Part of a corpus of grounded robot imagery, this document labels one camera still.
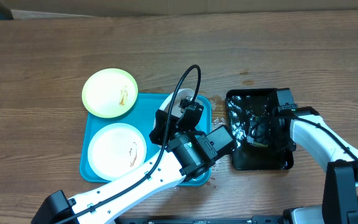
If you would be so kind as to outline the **green yellow sponge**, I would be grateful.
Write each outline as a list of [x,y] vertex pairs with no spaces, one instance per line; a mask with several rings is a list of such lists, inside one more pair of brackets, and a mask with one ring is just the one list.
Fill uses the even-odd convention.
[[268,143],[261,143],[261,142],[256,142],[256,141],[249,142],[249,144],[252,146],[255,146],[255,147],[268,147],[269,146]]

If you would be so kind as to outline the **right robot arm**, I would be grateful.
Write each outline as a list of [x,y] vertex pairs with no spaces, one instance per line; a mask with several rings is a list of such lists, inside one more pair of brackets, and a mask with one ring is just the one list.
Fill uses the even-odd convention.
[[254,124],[248,136],[271,149],[302,146],[324,169],[323,202],[290,208],[282,223],[358,223],[358,149],[337,135],[312,107],[299,107],[289,88],[251,90]]

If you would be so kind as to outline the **white plate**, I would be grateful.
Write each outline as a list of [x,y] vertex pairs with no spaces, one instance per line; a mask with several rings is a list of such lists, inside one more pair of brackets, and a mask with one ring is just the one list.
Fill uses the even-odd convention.
[[[179,89],[177,97],[175,98],[174,101],[174,105],[173,105],[173,110],[172,110],[172,118],[180,118],[183,115],[183,109],[179,107],[181,99],[182,98],[191,98],[193,97],[195,91],[190,89],[190,88],[183,88],[183,89]],[[162,110],[164,112],[168,112],[168,107],[169,104],[172,100],[172,96],[173,93],[171,93],[165,100],[164,102],[160,105],[160,108],[157,110]],[[200,100],[200,99],[196,99],[195,102],[199,103],[201,106],[205,106],[205,104]],[[198,123],[200,122],[200,119],[197,120],[196,126],[195,128],[197,130],[201,130]],[[156,118],[154,119],[154,125],[153,125],[153,129],[156,127],[156,122],[157,122],[157,115]]]
[[88,146],[88,162],[100,178],[115,180],[145,162],[147,145],[141,132],[126,123],[100,129]]

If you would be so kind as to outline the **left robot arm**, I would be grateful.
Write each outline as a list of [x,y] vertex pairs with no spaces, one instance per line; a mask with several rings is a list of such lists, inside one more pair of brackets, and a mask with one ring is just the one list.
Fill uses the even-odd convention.
[[169,96],[156,112],[150,134],[161,150],[140,167],[108,184],[66,198],[49,195],[32,223],[112,223],[151,195],[197,178],[229,154],[235,140],[227,126],[206,134],[195,129],[202,107],[191,97]]

